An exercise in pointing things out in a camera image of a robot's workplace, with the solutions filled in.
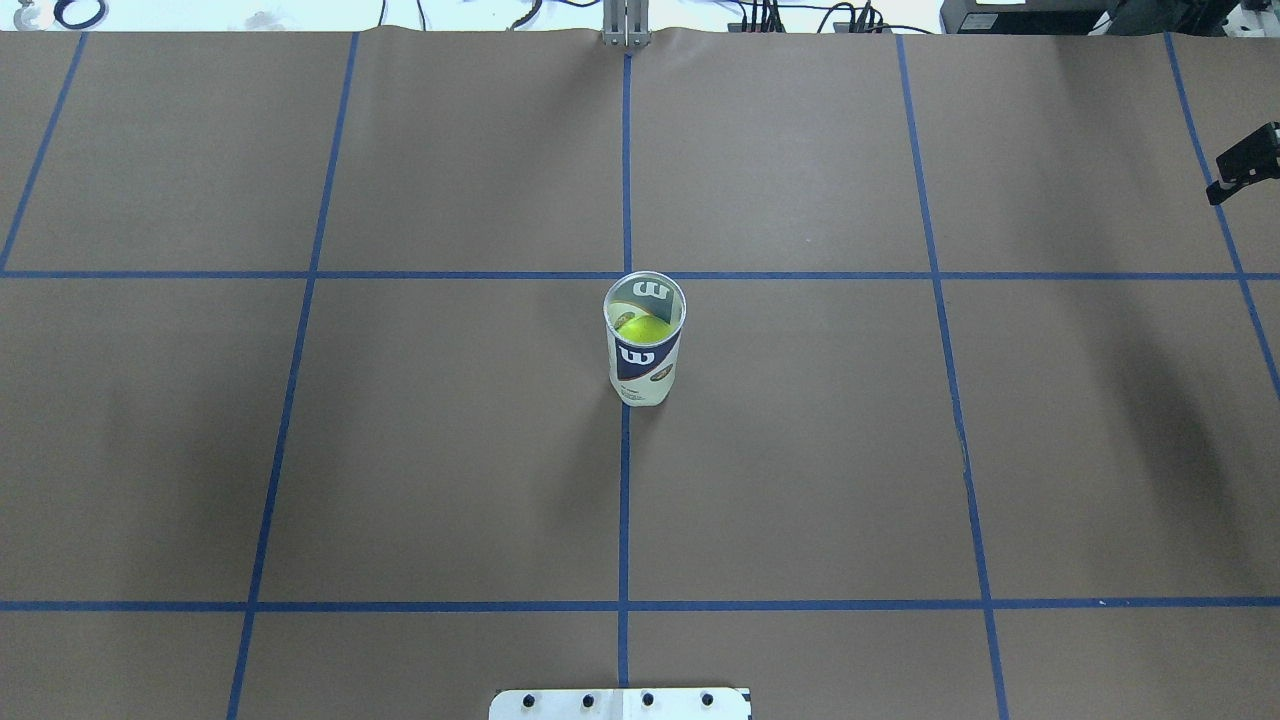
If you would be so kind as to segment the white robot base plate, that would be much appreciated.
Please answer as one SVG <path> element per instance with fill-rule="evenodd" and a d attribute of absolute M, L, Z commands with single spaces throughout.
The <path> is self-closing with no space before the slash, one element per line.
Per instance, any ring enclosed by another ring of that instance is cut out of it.
<path fill-rule="evenodd" d="M 750 691 L 731 687 L 511 689 L 489 719 L 753 719 Z"/>

